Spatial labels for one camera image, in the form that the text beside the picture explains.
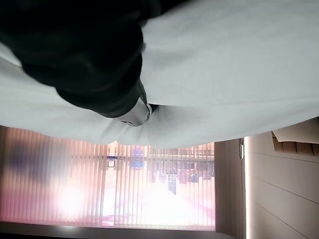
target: blue sign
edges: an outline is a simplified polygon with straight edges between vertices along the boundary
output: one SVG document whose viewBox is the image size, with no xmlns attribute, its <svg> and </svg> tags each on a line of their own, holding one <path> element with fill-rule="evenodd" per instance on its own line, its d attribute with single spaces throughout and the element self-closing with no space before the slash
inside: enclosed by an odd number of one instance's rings
<svg viewBox="0 0 319 239">
<path fill-rule="evenodd" d="M 143 168 L 144 167 L 144 161 L 131 161 L 131 167 L 132 168 Z"/>
</svg>

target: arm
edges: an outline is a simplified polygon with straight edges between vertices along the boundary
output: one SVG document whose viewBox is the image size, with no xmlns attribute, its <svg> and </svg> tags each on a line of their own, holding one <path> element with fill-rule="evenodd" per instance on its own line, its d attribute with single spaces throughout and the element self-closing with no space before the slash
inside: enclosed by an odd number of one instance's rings
<svg viewBox="0 0 319 239">
<path fill-rule="evenodd" d="M 35 80 L 68 102 L 108 118 L 142 94 L 143 35 L 138 21 L 181 0 L 5 0 L 0 41 Z"/>
</svg>

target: bright light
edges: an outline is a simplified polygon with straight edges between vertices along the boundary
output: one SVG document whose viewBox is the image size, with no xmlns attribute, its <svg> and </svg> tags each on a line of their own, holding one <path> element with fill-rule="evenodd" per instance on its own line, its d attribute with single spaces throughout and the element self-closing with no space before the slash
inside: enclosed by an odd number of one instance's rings
<svg viewBox="0 0 319 239">
<path fill-rule="evenodd" d="M 245 188 L 246 188 L 246 239 L 251 239 L 250 233 L 250 217 L 251 217 L 251 205 L 250 205 L 250 137 L 245 137 Z"/>
<path fill-rule="evenodd" d="M 74 185 L 66 186 L 60 198 L 59 206 L 67 218 L 74 218 L 81 210 L 83 195 Z"/>
</svg>

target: vertical blind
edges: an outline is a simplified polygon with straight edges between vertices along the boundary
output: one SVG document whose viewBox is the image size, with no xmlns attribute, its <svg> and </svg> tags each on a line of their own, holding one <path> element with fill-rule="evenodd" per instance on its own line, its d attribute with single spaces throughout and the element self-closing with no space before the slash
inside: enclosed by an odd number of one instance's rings
<svg viewBox="0 0 319 239">
<path fill-rule="evenodd" d="M 214 145 L 99 145 L 0 130 L 0 220 L 214 230 Z"/>
</svg>

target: white fabric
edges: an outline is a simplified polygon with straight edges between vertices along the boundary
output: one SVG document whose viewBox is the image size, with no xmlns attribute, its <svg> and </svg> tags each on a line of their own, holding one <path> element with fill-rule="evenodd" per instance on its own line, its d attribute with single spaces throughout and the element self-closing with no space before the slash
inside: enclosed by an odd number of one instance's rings
<svg viewBox="0 0 319 239">
<path fill-rule="evenodd" d="M 181 147 L 319 116 L 318 0 L 193 0 L 150 20 L 138 128 L 63 101 L 0 49 L 0 124 L 96 143 Z"/>
</svg>

